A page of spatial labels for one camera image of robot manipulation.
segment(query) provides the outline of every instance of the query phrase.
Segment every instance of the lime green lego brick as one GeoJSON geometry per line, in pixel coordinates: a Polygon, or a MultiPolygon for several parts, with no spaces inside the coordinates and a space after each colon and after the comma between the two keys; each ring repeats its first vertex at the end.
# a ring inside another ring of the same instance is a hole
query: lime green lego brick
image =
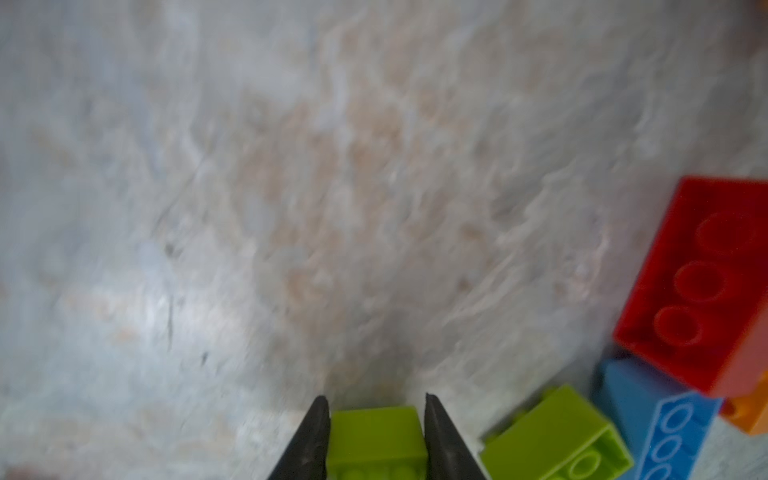
{"type": "Polygon", "coordinates": [[[419,414],[411,406],[331,415],[328,480],[423,480],[427,457],[419,414]]]}
{"type": "Polygon", "coordinates": [[[614,480],[634,464],[614,425],[567,385],[488,442],[480,459],[493,480],[614,480]]]}

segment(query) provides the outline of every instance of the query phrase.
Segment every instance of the lego stud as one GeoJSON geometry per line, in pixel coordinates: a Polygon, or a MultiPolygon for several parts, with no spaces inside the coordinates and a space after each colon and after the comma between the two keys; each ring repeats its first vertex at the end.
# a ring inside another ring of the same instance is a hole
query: lego stud
{"type": "Polygon", "coordinates": [[[726,399],[720,414],[729,420],[735,420],[745,416],[749,410],[750,407],[742,399],[726,399]]]}
{"type": "Polygon", "coordinates": [[[656,463],[666,462],[675,456],[681,446],[683,446],[683,439],[679,435],[668,436],[651,450],[650,459],[656,463]]]}
{"type": "Polygon", "coordinates": [[[598,470],[602,457],[595,449],[586,449],[571,462],[568,467],[568,477],[571,480],[589,478],[598,470]]]}
{"type": "Polygon", "coordinates": [[[672,476],[672,466],[668,463],[656,465],[645,474],[643,480],[667,480],[672,476]]]}
{"type": "Polygon", "coordinates": [[[656,336],[669,346],[692,346],[703,337],[698,315],[685,306],[665,306],[654,317],[656,336]]]}
{"type": "Polygon", "coordinates": [[[666,434],[677,433],[694,417],[694,405],[681,403],[671,409],[659,422],[659,428],[666,434]]]}
{"type": "Polygon", "coordinates": [[[693,303],[724,300],[737,290],[734,275],[717,263],[699,260],[680,267],[673,283],[677,293],[693,303]]]}
{"type": "Polygon", "coordinates": [[[756,236],[752,217],[730,212],[712,214],[699,223],[696,243],[701,250],[728,256],[748,248],[756,236]]]}

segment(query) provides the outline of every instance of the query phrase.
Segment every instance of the marble surface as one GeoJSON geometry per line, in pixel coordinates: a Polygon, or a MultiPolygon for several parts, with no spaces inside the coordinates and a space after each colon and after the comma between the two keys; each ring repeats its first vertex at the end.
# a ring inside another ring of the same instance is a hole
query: marble surface
{"type": "MultiPolygon", "coordinates": [[[[312,398],[587,391],[677,179],[768,177],[742,0],[0,2],[0,468],[264,478],[312,398]]],[[[768,478],[716,421],[696,480],[768,478]]]]}

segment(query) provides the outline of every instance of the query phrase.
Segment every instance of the orange lego brick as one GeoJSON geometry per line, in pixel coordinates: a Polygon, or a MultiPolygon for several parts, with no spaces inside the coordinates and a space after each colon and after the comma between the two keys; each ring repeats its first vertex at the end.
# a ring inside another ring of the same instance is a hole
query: orange lego brick
{"type": "Polygon", "coordinates": [[[720,416],[747,435],[768,433],[768,372],[749,395],[726,399],[720,416]]]}

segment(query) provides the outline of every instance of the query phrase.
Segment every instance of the toy block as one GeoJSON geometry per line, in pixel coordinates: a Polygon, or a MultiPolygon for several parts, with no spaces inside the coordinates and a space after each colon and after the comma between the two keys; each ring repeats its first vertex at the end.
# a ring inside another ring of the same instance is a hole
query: toy block
{"type": "Polygon", "coordinates": [[[637,358],[607,362],[602,370],[592,400],[635,459],[621,480],[686,480],[722,399],[699,395],[637,358]]]}
{"type": "Polygon", "coordinates": [[[329,480],[424,480],[427,448],[411,406],[331,415],[329,480]]]}
{"type": "Polygon", "coordinates": [[[613,424],[570,386],[490,440],[480,459],[493,480],[614,480],[633,464],[613,424]]]}
{"type": "Polygon", "coordinates": [[[768,433],[768,372],[749,395],[726,399],[720,416],[747,435],[768,433]]]}
{"type": "Polygon", "coordinates": [[[614,338],[711,398],[768,370],[768,182],[684,177],[614,338]]]}

